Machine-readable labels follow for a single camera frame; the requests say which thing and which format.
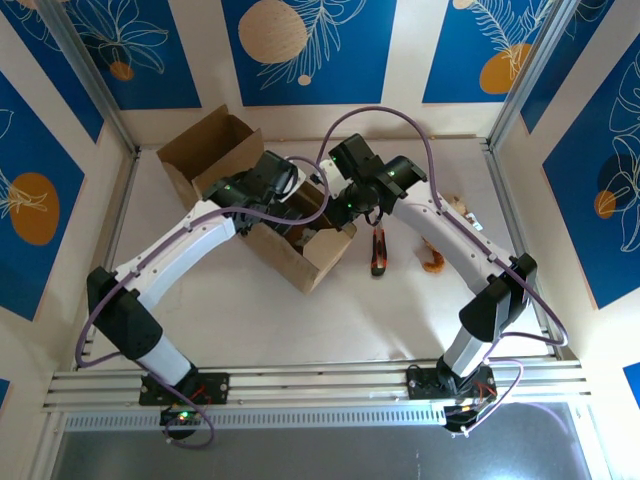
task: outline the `open cardboard box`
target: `open cardboard box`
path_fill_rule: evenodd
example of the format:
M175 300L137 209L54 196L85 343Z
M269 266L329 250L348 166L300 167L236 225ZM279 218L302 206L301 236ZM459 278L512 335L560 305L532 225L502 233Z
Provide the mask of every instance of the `open cardboard box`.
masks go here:
M223 105L158 150L158 157L182 204L190 210L207 188L252 168L263 152L260 130L254 132ZM307 216L320 207L322 193L304 183L288 203ZM309 293L340 260L356 233L352 224L336 231L324 216L313 228L317 233L301 248L262 223L244 240L300 291Z

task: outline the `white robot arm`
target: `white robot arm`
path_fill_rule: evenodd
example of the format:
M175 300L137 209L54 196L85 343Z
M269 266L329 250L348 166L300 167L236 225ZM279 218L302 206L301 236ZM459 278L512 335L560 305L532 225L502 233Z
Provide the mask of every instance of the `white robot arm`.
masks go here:
M338 193L332 194L323 213L336 228L360 215L370 222L368 215L375 208L380 216L394 215L428 238L476 295L461 310L460 332L437 368L426 376L422 371L420 376L407 372L411 398L473 397L477 392L470 386L472 380L478 375L486 380L491 375L490 368L482 365L485 355L524 310L528 298L496 261L510 264L524 280L535 273L535 262L526 254L515 258L494 245L492 256L482 255L477 242L491 242L441 197L437 201L433 198L425 173L409 159L396 157L384 164L359 135L342 142L331 156L320 166L326 173L325 187ZM266 152L253 170L216 183L204 200L145 252L113 273L98 268L89 275L89 310L96 327L124 356L160 379L160 387L168 385L192 398L202 390L203 382L197 368L176 349L149 312L200 258L257 223L259 219L250 212L269 212L285 192L290 195L302 183L292 169L298 172L286 160ZM232 213L238 207L252 210ZM447 214L467 232L453 228Z

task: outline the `black motor joint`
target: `black motor joint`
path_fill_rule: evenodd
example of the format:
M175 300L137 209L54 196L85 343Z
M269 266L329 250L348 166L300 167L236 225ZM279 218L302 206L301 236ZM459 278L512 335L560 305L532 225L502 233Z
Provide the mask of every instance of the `black motor joint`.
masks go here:
M398 156L385 164L358 134L341 142L329 153L340 174L352 181L337 198L329 200L325 211L329 221L338 229L360 215L365 215L370 225L376 225L383 214L393 211L398 198L407 196L410 187L427 180L427 175L406 157ZM372 221L369 215L376 208L379 212Z
M203 195L220 207L244 207L266 213L269 207L287 195L298 180L298 168L273 152L266 151L255 167L218 180ZM246 235L260 219L247 213L226 215L233 219L236 231Z

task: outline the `decorative wall poster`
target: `decorative wall poster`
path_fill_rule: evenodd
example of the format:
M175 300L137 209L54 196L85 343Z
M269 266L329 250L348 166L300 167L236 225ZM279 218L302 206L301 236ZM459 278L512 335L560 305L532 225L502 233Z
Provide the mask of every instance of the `decorative wall poster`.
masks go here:
M64 5L122 110L201 107L167 0Z
M522 119L532 132L615 0L582 0L529 94Z
M223 0L245 106L380 103L396 0Z
M28 1L0 0L0 10L40 64L91 139L96 142L104 120L73 73L47 27Z
M501 102L554 0L451 0L424 103Z
M625 367L624 374L627 377L633 396L638 402L638 408L640 408L640 363Z
M544 171L598 307L640 287L640 36Z
M0 307L33 320L83 179L0 74Z
M4 404L4 399L7 397L9 393L9 380L4 380L0 378L0 412L2 412L2 405Z

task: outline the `white floor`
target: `white floor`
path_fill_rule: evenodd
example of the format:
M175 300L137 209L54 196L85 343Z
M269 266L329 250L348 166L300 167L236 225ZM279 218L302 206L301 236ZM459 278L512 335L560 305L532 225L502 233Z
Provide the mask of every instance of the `white floor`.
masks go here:
M371 141L383 160L396 155L426 170L418 141ZM282 155L317 155L319 142L268 144ZM480 141L433 141L438 189L464 198L487 237L512 248ZM154 151L142 154L116 254L123 263L175 225L185 211ZM456 271L424 272L416 233L385 217L389 266L369 273L371 227L362 219L345 256L309 296L291 286L238 239L206 256L162 299L154 314L196 365L284 365L437 358L459 329L458 312L472 298ZM540 334L529 308L510 330ZM95 358L113 350L98 333ZM496 356L548 354L537 342L505 340ZM129 368L114 359L102 368Z

